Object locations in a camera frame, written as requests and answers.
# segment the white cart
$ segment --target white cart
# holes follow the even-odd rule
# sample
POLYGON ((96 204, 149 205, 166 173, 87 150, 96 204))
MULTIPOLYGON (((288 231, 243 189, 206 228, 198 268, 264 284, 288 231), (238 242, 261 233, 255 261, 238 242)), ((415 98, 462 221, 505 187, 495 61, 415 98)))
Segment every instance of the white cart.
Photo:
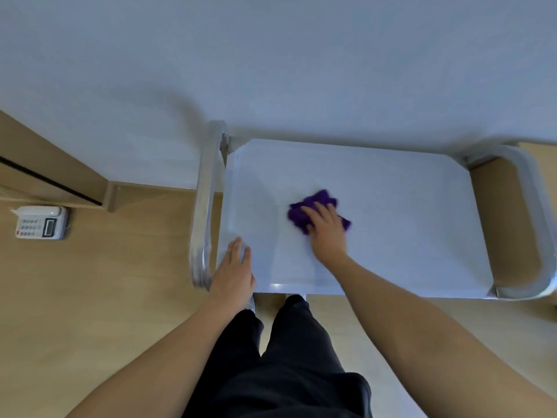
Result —
POLYGON ((210 218, 217 163, 226 166, 217 261, 242 236, 258 292, 342 294, 288 221, 289 204, 320 189, 352 221, 350 255, 385 279, 432 298, 532 299, 557 287, 557 225, 534 158, 500 145, 443 154, 252 139, 210 122, 191 229, 195 286, 210 284, 210 218))

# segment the wooden floor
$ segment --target wooden floor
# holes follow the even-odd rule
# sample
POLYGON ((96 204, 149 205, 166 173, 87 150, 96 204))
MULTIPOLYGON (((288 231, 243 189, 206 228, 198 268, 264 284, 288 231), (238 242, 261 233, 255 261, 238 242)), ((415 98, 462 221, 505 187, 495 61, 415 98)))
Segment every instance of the wooden floor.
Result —
MULTIPOLYGON (((0 203, 0 416, 60 417, 205 299, 191 287, 194 194, 122 187, 116 210, 73 210, 63 241, 16 239, 0 203)), ((220 199, 216 199, 218 223, 220 199)), ((265 323, 283 298, 256 298, 265 323)), ((420 417, 343 296, 308 296, 347 371, 372 387, 377 417, 420 417)), ((543 302, 435 301, 557 397, 557 314, 543 302)))

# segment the black pants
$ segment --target black pants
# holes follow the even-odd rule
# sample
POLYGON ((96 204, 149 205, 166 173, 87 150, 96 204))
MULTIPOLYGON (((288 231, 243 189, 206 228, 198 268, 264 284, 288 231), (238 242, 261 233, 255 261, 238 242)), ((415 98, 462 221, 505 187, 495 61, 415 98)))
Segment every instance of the black pants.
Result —
POLYGON ((344 372, 329 334, 300 295, 289 296, 278 311, 267 350, 261 356, 262 330, 263 323, 250 310, 233 318, 214 345, 184 416, 196 416, 205 410, 227 380, 259 361, 284 363, 317 373, 344 372))

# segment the telephone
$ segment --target telephone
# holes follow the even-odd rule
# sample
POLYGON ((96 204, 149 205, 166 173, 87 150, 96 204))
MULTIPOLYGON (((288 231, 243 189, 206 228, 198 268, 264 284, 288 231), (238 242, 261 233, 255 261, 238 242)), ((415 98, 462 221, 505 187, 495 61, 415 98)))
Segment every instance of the telephone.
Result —
POLYGON ((26 206, 12 212, 19 217, 16 237, 20 239, 61 239, 66 233, 65 207, 26 206))

